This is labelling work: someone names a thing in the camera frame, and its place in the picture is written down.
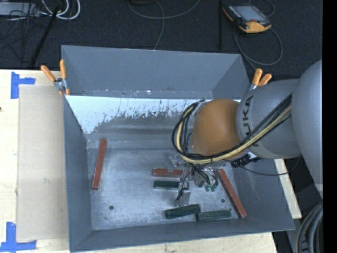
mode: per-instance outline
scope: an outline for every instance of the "wooden table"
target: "wooden table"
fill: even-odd
[[[17,176],[18,176],[18,124],[19,124],[19,99],[11,99],[11,73],[14,71],[20,78],[33,77],[35,87],[50,87],[54,85],[42,71],[29,70],[0,70],[0,242],[5,241],[6,222],[17,222]],[[61,74],[53,71],[56,77]],[[276,160],[279,172],[286,171],[284,161]],[[281,176],[282,186],[289,203],[289,208],[294,219],[301,218],[301,212],[288,175]],[[50,239],[38,239],[35,250],[31,252],[67,252],[68,240],[63,237]],[[128,247],[112,250],[100,250],[100,252],[131,253],[131,252],[277,252],[272,234],[259,233],[234,237],[203,239],[186,242],[166,243],[140,247]]]

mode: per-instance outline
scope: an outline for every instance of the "gray bin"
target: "gray bin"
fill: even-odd
[[[193,182],[190,203],[202,211],[232,209],[232,217],[166,219],[177,191],[153,189],[152,168],[166,168],[177,155],[171,134],[184,108],[246,94],[240,55],[62,46],[62,58],[71,89],[63,101],[70,251],[294,229],[277,176],[225,166],[244,219],[221,186],[206,192]],[[100,188],[91,190],[101,138],[107,150]],[[247,168],[277,173],[270,159]]]

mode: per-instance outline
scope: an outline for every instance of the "yellow cable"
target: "yellow cable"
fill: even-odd
[[[191,109],[192,108],[189,108],[183,117],[185,117],[191,111]],[[291,106],[289,106],[283,113],[281,113],[272,123],[270,123],[263,130],[261,130],[256,136],[254,136],[253,138],[251,138],[250,140],[248,140],[246,143],[244,143],[240,147],[236,148],[235,150],[233,150],[233,151],[231,151],[231,152],[229,152],[227,154],[223,154],[221,156],[218,156],[218,157],[212,158],[212,159],[202,159],[202,160],[190,159],[190,158],[188,158],[188,157],[186,157],[184,155],[180,155],[180,156],[185,161],[187,161],[189,163],[192,163],[192,164],[208,164],[208,163],[211,163],[211,162],[216,162],[216,161],[228,159],[232,155],[235,155],[235,154],[243,151],[244,149],[246,149],[247,147],[249,147],[251,144],[253,144],[255,141],[259,140],[264,135],[266,135],[274,126],[276,126],[290,112],[290,110],[291,110]],[[181,149],[181,146],[180,146],[180,133],[181,133],[181,130],[182,130],[182,122],[179,124],[177,135],[176,135],[176,143],[177,143],[176,145],[177,145],[177,148],[179,149],[179,151],[182,152],[182,149]]]

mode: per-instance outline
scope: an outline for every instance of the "handheld device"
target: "handheld device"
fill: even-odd
[[[252,4],[228,4],[223,11],[245,33],[264,32],[272,26],[267,16]]]

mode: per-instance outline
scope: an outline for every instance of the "bin floor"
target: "bin floor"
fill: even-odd
[[[98,149],[87,149],[89,187],[91,186]],[[152,224],[195,221],[195,215],[166,219],[164,210],[175,208],[177,189],[154,189],[155,180],[179,181],[179,178],[153,177],[153,168],[166,168],[173,149],[107,149],[98,190],[91,190],[91,214],[94,230],[125,228]],[[224,167],[236,189],[230,164]],[[198,203],[201,211],[232,209],[221,184],[214,192],[198,188],[189,181],[190,204]]]

